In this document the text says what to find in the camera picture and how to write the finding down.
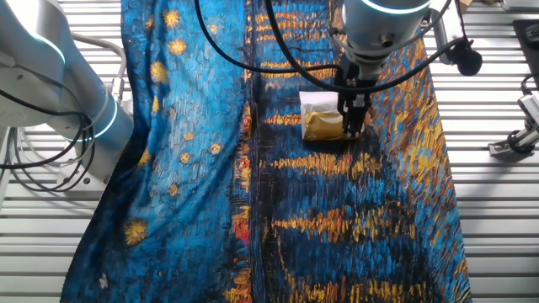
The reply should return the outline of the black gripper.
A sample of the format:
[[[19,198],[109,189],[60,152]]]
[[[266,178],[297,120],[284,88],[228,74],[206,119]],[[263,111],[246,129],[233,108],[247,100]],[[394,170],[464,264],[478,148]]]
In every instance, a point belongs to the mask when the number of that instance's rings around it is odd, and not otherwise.
[[[376,85],[377,75],[363,75],[361,69],[365,65],[356,65],[347,56],[342,56],[339,69],[335,73],[334,84],[343,88],[368,88]],[[365,128],[366,114],[371,106],[371,96],[357,93],[339,93],[338,108],[343,116],[343,133],[346,136],[360,137]],[[352,109],[352,132],[350,131],[350,113]]]

